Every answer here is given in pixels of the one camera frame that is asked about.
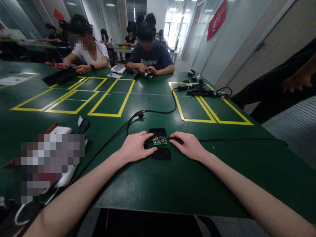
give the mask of gray floor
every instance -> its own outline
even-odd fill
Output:
[[[175,71],[181,71],[181,72],[188,72],[189,70],[192,69],[190,64],[183,61],[180,55],[178,55],[177,60],[175,61],[174,67],[175,67]]]

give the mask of ceiling light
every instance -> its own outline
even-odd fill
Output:
[[[68,5],[71,5],[71,6],[76,6],[77,4],[75,3],[72,3],[72,2],[66,2]]]

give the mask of red banner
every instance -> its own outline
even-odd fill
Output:
[[[211,39],[213,34],[215,34],[218,28],[220,28],[223,22],[225,21],[226,10],[227,0],[224,0],[208,25],[207,42]]]
[[[199,18],[200,18],[200,10],[198,11],[197,16],[195,18],[195,25],[197,24]]]
[[[59,11],[57,11],[57,9],[55,9],[54,17],[55,17],[57,20],[64,20],[64,16],[63,16]]]

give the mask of table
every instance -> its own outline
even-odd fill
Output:
[[[125,49],[121,49],[117,45],[108,46],[108,48],[112,48],[115,53],[119,53],[119,56],[120,56],[121,60],[123,60],[123,54],[122,53],[132,53],[132,51],[134,49],[132,47],[126,47]],[[177,52],[169,52],[169,53],[170,53],[170,56],[171,56],[171,60],[173,60],[173,57],[174,57],[173,64],[175,64],[175,61],[177,60],[178,53]]]
[[[142,109],[168,111],[174,107],[171,87],[188,79],[187,73],[175,72],[148,80],[141,76],[134,81],[125,73],[115,80],[106,75],[108,68],[87,73],[86,82],[76,84],[76,94],[54,108],[42,109],[69,91],[79,79],[65,85],[49,88],[41,78],[55,72],[53,67],[35,63],[0,62],[22,72],[40,75],[16,86],[0,88],[0,165],[7,164],[14,151],[20,149],[21,141],[31,141],[34,134],[43,133],[53,123],[78,131],[78,117],[88,118],[91,123],[86,132],[88,144],[86,158],[80,162],[75,175],[92,155],[121,127],[132,114]],[[97,106],[104,92],[116,84]],[[174,131],[194,133],[197,138],[217,137],[264,137],[273,136],[243,113],[232,102],[222,99],[197,99],[177,92],[182,114],[177,109],[171,114],[147,113],[144,119],[133,122],[130,133],[150,128],[165,128],[170,135]],[[10,110],[20,106],[25,111]],[[99,165],[118,150],[125,140],[121,131],[85,170],[84,174]],[[271,141],[214,141],[203,146],[229,166],[257,183],[276,198],[294,209],[304,218],[316,223],[316,171],[297,157],[280,142]],[[171,160],[146,158],[127,164],[101,190],[96,207],[251,218],[228,188],[202,164],[182,155],[171,144]],[[14,182],[14,169],[0,169],[0,196]]]

